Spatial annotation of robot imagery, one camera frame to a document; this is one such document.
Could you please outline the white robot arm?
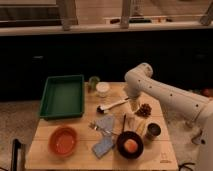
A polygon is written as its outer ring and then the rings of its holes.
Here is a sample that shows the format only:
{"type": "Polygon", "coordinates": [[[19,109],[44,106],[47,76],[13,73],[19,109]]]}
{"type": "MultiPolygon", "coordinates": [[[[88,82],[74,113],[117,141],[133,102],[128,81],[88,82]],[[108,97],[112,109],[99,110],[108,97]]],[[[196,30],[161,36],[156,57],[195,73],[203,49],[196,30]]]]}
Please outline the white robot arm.
{"type": "Polygon", "coordinates": [[[153,69],[141,63],[126,72],[124,88],[130,99],[142,92],[181,111],[202,129],[195,171],[213,171],[213,100],[152,79],[153,69]]]}

